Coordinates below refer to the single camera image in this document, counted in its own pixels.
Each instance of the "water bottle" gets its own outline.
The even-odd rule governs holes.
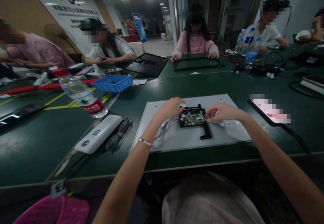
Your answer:
[[[245,37],[245,29],[242,29],[239,37],[237,38],[236,46],[235,46],[235,49],[234,49],[234,51],[237,52],[238,54],[241,51],[241,44],[242,44],[242,42],[244,40],[244,37]]]
[[[251,69],[253,66],[253,63],[255,59],[257,58],[259,52],[260,52],[260,47],[261,47],[261,37],[258,37],[254,44],[250,47],[249,52],[247,53],[247,56],[245,58],[245,68],[246,69]]]
[[[93,94],[92,90],[82,81],[71,76],[66,69],[60,68],[52,73],[58,77],[63,91],[93,118],[101,118],[108,113],[108,109]]]
[[[250,45],[253,41],[253,38],[254,38],[254,31],[255,31],[255,28],[251,28],[251,31],[249,32],[249,34],[247,35],[247,37],[245,39],[245,43],[244,43],[244,46],[241,51],[242,56],[246,56],[247,52],[249,51],[249,47],[250,47]]]

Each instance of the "green table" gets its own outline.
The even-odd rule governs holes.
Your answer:
[[[308,45],[292,45],[280,52],[287,59],[307,48]],[[236,105],[251,114],[287,154],[304,155],[304,149],[293,137],[280,127],[271,127],[247,102],[250,94],[266,94],[273,103],[280,104],[280,108],[292,115],[295,123],[291,128],[305,140],[312,153],[324,151],[324,136],[320,133],[324,123],[324,113],[321,111],[323,102],[297,94],[288,88],[290,82],[297,80],[293,77],[296,71],[283,71],[274,80],[268,77],[250,78],[246,73],[231,73],[230,69],[234,65],[228,58],[220,57],[220,60],[225,67],[198,70],[197,72],[201,72],[198,75],[190,75],[193,71],[175,73],[173,64],[169,61],[158,78],[149,78],[145,85],[131,87],[118,95],[110,113],[131,118],[134,121],[132,126],[114,153],[101,154],[103,144],[98,151],[76,166],[72,177],[84,179],[114,176],[129,154],[146,102],[175,96],[184,98],[228,93]],[[269,57],[270,63],[277,60],[277,57]],[[324,73],[323,68],[311,71],[313,75],[319,76]],[[3,108],[9,112],[30,101],[45,103],[60,94],[60,91],[30,93],[0,106],[1,112]],[[64,95],[53,104],[64,105],[70,102]],[[63,114],[69,115],[67,121],[62,121]],[[52,175],[93,122],[94,119],[80,108],[47,110],[0,135],[0,170],[4,176],[0,180],[0,186],[36,184],[64,178],[66,169],[78,158],[79,153],[73,156],[57,178]],[[151,154],[145,170],[152,172],[258,159],[260,155],[253,143],[236,144]]]

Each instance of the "blue sign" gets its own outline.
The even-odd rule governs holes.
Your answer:
[[[144,31],[141,16],[138,13],[133,13],[133,18],[137,27],[138,35],[141,38],[142,43],[147,42],[146,34]]]

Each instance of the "standing banner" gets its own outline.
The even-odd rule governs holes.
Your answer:
[[[144,26],[142,23],[141,16],[138,13],[133,13],[133,18],[137,27],[138,35],[141,38],[142,43],[147,42],[146,34],[144,31]]]
[[[105,23],[94,0],[40,0],[81,53],[86,56],[93,44],[79,29],[80,21],[99,18]]]

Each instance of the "bottle cap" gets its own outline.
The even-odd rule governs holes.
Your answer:
[[[66,69],[63,69],[63,68],[53,70],[52,73],[56,77],[63,77],[63,76],[67,76],[69,74],[69,72]]]

